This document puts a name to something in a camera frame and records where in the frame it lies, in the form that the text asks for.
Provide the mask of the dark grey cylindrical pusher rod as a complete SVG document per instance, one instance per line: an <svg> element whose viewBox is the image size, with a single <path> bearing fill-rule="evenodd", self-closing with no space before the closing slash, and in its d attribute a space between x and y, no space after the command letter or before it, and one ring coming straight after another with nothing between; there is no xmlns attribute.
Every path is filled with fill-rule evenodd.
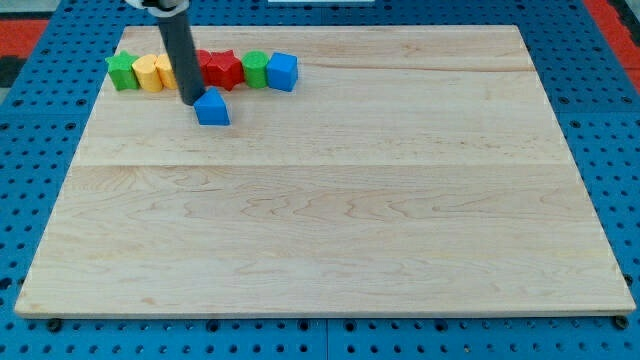
<svg viewBox="0 0 640 360"><path fill-rule="evenodd" d="M186 6L171 7L159 11L158 27L169 57L182 102L192 106L204 93L191 24Z"/></svg>

